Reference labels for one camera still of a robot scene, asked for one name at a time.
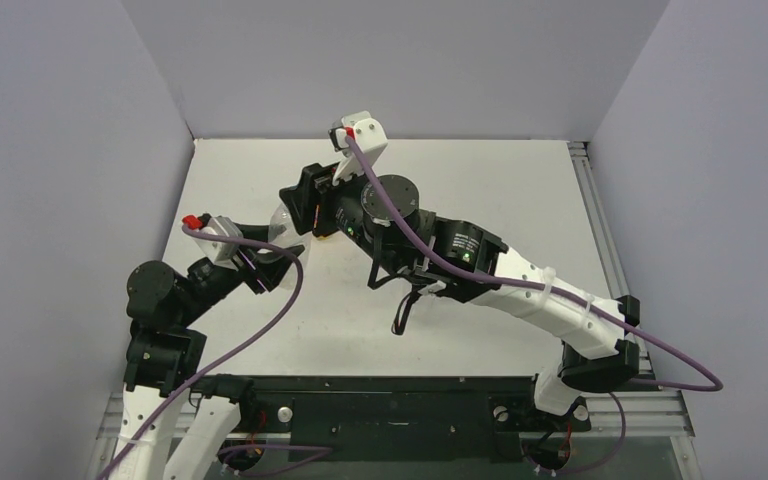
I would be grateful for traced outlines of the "tall clear bottle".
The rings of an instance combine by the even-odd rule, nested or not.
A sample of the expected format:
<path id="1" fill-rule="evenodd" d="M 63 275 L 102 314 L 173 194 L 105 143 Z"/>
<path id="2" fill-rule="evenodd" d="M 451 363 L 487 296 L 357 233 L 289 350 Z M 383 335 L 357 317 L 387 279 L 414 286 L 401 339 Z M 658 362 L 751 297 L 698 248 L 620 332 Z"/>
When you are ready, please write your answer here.
<path id="1" fill-rule="evenodd" d="M 295 231 L 290 214 L 283 203 L 279 204 L 270 219 L 267 242 L 293 253 L 302 267 L 306 265 L 311 245 L 311 237 L 309 234 L 300 235 Z"/>

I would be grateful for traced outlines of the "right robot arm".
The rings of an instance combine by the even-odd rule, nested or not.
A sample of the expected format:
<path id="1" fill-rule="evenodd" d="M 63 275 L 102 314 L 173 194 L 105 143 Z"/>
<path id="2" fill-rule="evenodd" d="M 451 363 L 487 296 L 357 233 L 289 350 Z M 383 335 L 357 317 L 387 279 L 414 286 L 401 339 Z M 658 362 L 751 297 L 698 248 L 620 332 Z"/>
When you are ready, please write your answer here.
<path id="1" fill-rule="evenodd" d="M 334 165 L 309 165 L 279 198 L 297 233 L 341 232 L 367 254 L 369 288 L 393 279 L 410 283 L 391 327 L 394 334 L 403 334 L 414 303 L 437 296 L 507 313 L 560 339 L 559 359 L 536 376 L 533 393 L 523 402 L 526 418 L 538 427 L 567 414 L 581 393 L 610 393 L 638 375 L 640 348 L 625 329 L 639 323 L 638 301 L 576 290 L 480 226 L 422 209 L 411 180 L 381 176 L 397 215 L 434 252 L 428 258 L 404 235 L 366 177 L 338 180 L 336 172 Z"/>

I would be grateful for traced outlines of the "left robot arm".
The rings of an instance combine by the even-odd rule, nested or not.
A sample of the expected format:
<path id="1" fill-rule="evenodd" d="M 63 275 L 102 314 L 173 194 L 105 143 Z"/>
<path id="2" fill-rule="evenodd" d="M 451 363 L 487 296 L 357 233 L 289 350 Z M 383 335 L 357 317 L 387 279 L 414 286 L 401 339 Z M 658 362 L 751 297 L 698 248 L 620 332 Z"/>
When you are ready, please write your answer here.
<path id="1" fill-rule="evenodd" d="M 273 291 L 290 270 L 303 280 L 303 241 L 270 243 L 266 226 L 226 217 L 188 216 L 183 232 L 204 252 L 184 274 L 148 261 L 127 280 L 123 413 L 114 456 L 101 479 L 202 479 L 226 437 L 251 427 L 258 416 L 253 382 L 215 374 L 219 365 L 276 325 L 270 320 L 252 337 L 202 366 L 207 338 L 192 324 L 240 286 Z"/>

